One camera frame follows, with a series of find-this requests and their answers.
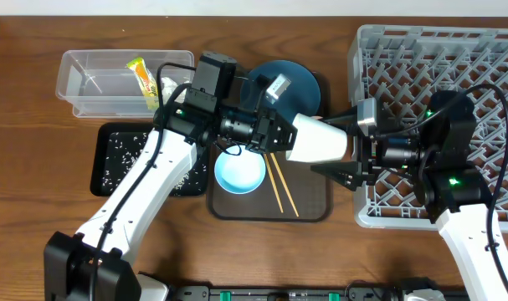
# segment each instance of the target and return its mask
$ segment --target black container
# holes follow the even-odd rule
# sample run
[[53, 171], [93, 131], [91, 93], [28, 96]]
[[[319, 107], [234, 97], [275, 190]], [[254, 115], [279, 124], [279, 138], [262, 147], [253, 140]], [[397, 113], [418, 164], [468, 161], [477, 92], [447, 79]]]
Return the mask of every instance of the black container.
[[[110, 196], [129, 172], [146, 144], [151, 122], [111, 122], [100, 127], [95, 147], [90, 191]], [[172, 189], [170, 196], [200, 196], [207, 190], [209, 150], [198, 157], [194, 167]]]

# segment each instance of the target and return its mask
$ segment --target green light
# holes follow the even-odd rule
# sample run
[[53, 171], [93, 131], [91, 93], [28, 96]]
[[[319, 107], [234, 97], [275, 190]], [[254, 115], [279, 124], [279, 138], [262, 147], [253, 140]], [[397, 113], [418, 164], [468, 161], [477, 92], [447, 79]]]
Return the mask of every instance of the green light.
[[454, 186], [454, 185], [460, 184], [460, 182], [458, 180], [456, 180], [455, 178], [450, 178], [449, 179], [449, 184], [451, 186]]

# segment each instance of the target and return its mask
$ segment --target white dish rack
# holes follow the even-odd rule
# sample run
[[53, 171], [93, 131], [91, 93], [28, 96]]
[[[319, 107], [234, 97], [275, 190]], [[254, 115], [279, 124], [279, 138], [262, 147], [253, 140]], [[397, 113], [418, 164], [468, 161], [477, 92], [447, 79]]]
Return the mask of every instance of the white dish rack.
[[[481, 83], [498, 85], [508, 101], [508, 29], [364, 25], [348, 55], [351, 104], [374, 97], [407, 125], [421, 117], [432, 93]], [[478, 126], [469, 159], [493, 188], [505, 144], [502, 107], [492, 91], [470, 98]], [[384, 171], [375, 186], [354, 193], [356, 221], [363, 227], [433, 230], [411, 187]], [[501, 230], [508, 232], [508, 170], [501, 193], [495, 209]]]

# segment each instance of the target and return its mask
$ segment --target light blue bowl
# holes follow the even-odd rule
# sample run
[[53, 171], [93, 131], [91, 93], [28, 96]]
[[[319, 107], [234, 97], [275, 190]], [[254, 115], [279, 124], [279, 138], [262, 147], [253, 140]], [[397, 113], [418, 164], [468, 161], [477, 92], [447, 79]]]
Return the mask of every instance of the light blue bowl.
[[[214, 176], [218, 184], [227, 192], [244, 194], [259, 187], [264, 179], [266, 165], [263, 156], [245, 150], [241, 145], [240, 156], [220, 154], [214, 165]], [[239, 146], [227, 149], [230, 154], [238, 154]]]

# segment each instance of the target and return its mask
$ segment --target dark blue plate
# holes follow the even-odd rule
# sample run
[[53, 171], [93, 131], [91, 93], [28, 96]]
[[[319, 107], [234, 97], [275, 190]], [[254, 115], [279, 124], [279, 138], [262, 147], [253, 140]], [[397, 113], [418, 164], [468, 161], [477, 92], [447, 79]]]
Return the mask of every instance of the dark blue plate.
[[[249, 73], [251, 80], [259, 75], [274, 79], [283, 74], [290, 80], [290, 85], [281, 97], [271, 104], [263, 98], [261, 105], [275, 108], [290, 123], [295, 119], [296, 114], [313, 116], [319, 110], [321, 104], [321, 89], [310, 70], [304, 66], [285, 60], [277, 60], [260, 65]], [[259, 97], [259, 90], [255, 89], [250, 93], [250, 84], [243, 82], [240, 90], [240, 105], [246, 110], [253, 110]]]

